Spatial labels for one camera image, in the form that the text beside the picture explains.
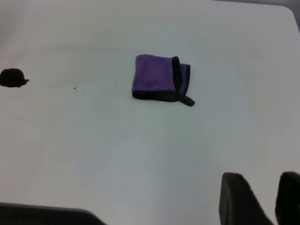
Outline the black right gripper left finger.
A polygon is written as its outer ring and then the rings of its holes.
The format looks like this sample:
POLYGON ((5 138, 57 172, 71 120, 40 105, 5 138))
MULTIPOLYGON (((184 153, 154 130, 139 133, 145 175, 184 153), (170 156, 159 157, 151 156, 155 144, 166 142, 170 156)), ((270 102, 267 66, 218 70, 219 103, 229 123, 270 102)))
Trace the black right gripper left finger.
POLYGON ((219 200, 221 225, 271 225, 247 180, 238 173, 222 175, 219 200))

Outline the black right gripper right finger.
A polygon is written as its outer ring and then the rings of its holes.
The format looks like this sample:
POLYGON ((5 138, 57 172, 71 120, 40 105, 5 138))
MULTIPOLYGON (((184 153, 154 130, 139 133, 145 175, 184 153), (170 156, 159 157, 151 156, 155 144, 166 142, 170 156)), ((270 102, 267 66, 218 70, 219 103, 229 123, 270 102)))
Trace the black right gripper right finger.
POLYGON ((275 214, 279 225, 300 224, 300 175, 284 172, 280 176, 275 214))

